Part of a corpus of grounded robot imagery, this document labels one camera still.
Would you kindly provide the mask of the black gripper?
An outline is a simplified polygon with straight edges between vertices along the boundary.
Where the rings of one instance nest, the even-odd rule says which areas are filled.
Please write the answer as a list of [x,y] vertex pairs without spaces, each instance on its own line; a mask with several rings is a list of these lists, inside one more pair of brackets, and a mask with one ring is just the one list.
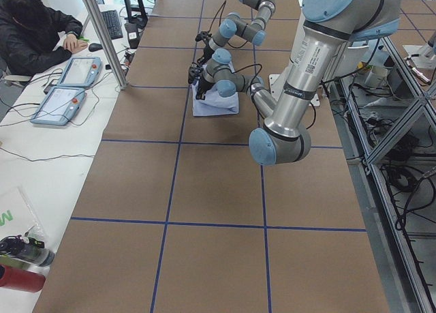
[[199,58],[199,62],[206,63],[208,60],[211,59],[214,52],[215,52],[215,47],[211,46],[210,44],[207,44],[203,48],[203,55]]
[[205,100],[206,92],[212,88],[212,83],[207,81],[204,76],[201,76],[198,81],[196,99],[197,100]]

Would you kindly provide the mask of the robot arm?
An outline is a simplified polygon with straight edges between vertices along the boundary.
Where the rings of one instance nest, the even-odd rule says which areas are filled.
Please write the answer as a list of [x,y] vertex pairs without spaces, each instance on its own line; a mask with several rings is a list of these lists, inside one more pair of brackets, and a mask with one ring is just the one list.
[[255,46],[260,46],[266,37],[266,24],[276,11],[275,0],[239,0],[241,3],[257,11],[250,22],[243,20],[236,12],[229,13],[220,23],[218,30],[211,34],[201,31],[196,41],[205,43],[203,55],[197,60],[199,65],[205,64],[219,48],[223,48],[229,40],[237,35]]
[[229,14],[214,34],[201,32],[196,40],[205,44],[203,55],[192,63],[188,81],[196,84],[196,98],[204,99],[216,88],[222,97],[246,93],[264,118],[262,127],[249,136],[253,159],[270,166],[303,159],[311,137],[302,117],[338,47],[346,42],[373,40],[393,34],[399,27],[401,0],[302,0],[304,38],[284,82],[274,98],[257,76],[237,74],[226,44],[234,36],[260,45],[265,27],[276,10],[275,0],[239,0],[257,11],[252,22]]

